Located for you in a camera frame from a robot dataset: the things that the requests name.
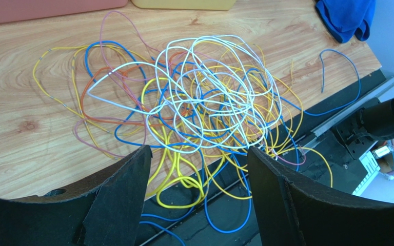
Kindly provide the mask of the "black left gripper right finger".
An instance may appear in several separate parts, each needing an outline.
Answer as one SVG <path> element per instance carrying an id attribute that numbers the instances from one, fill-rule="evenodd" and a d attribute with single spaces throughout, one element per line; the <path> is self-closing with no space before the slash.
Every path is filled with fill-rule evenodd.
<path id="1" fill-rule="evenodd" d="M 394 203 L 327 187 L 256 147 L 247 164 L 263 245 L 394 245 Z"/>

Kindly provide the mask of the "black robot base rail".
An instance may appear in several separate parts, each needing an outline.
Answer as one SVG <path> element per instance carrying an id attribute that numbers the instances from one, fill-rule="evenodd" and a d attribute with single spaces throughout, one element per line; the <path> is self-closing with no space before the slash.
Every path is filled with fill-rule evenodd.
<path id="1" fill-rule="evenodd" d="M 289 139 L 283 162 L 290 168 L 300 162 L 301 174 L 353 191 L 366 171 L 337 142 L 331 125 L 354 110 L 354 106 L 341 109 L 350 96 L 359 94 L 360 105 L 373 98 L 381 100 L 388 89 L 394 91 L 394 73 L 378 70 L 289 120 L 287 124 L 299 132 Z M 192 209 L 164 209 L 155 198 L 145 202 L 136 245 L 261 244 L 253 203 L 247 199 L 246 174 L 220 160 L 211 163 L 209 170 L 216 172 L 215 180 L 210 182 L 206 199 Z"/>

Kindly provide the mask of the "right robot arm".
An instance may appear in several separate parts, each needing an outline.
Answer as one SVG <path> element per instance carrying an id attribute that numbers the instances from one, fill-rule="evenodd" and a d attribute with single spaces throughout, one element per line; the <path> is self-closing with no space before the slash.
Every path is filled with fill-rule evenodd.
<path id="1" fill-rule="evenodd" d="M 360 158 L 376 142 L 394 138 L 394 98 L 369 100 L 331 131 L 353 159 Z"/>

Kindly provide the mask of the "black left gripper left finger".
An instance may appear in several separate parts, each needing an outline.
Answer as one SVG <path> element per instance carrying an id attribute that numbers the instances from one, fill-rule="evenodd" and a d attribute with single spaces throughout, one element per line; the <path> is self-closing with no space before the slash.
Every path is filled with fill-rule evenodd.
<path id="1" fill-rule="evenodd" d="M 0 245 L 134 245 L 151 159 L 144 145 L 44 196 L 0 198 Z"/>

